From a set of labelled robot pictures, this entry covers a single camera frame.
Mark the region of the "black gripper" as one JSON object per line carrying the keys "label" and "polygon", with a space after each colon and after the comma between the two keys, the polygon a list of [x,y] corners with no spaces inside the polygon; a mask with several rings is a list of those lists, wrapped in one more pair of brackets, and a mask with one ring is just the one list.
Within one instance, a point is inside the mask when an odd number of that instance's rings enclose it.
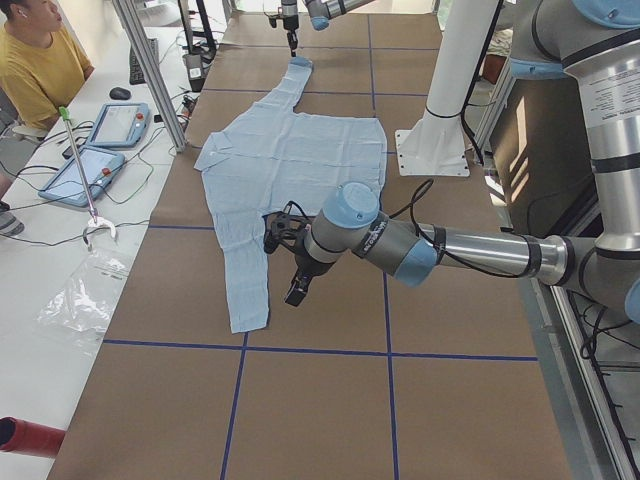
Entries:
{"label": "black gripper", "polygon": [[285,296],[285,303],[299,306],[306,298],[314,277],[326,274],[333,263],[316,260],[305,245],[311,239],[311,220],[308,217],[292,215],[283,211],[265,217],[266,230],[263,249],[271,255],[279,246],[294,254],[297,270]]}
{"label": "black gripper", "polygon": [[287,30],[287,42],[290,54],[294,55],[298,48],[298,36],[296,30],[299,28],[299,12],[296,0],[281,0],[275,14],[269,15],[269,24],[272,28],[277,27],[277,22],[281,21],[283,28]]}

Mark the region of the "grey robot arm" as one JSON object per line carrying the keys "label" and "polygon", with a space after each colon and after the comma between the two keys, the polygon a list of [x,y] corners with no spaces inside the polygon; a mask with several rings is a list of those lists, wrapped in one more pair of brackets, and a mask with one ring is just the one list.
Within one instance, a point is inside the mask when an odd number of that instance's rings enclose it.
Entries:
{"label": "grey robot arm", "polygon": [[[308,0],[304,1],[304,6],[310,17],[313,29],[321,31],[329,26],[331,19],[346,15],[371,2],[372,0]],[[295,57],[298,48],[298,2],[296,0],[282,0],[277,11],[274,14],[267,14],[267,18],[272,28],[276,28],[278,22],[282,23],[282,27],[286,31],[290,55]]]}
{"label": "grey robot arm", "polygon": [[345,252],[405,284],[438,265],[503,278],[534,277],[639,318],[639,5],[635,1],[540,1],[514,20],[513,75],[567,74],[579,87],[591,170],[603,222],[596,238],[539,239],[503,227],[461,231],[382,212],[372,191],[335,188],[319,214],[274,214],[263,244],[289,250],[297,269],[286,302],[298,305],[312,280]]}

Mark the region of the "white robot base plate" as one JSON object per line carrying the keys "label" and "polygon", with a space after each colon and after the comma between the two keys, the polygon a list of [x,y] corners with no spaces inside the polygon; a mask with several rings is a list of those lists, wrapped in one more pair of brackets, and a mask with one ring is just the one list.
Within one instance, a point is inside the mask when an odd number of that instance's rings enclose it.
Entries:
{"label": "white robot base plate", "polygon": [[452,3],[424,114],[412,129],[396,132],[402,176],[469,175],[460,116],[474,70],[473,49],[464,45],[473,16],[471,1]]}

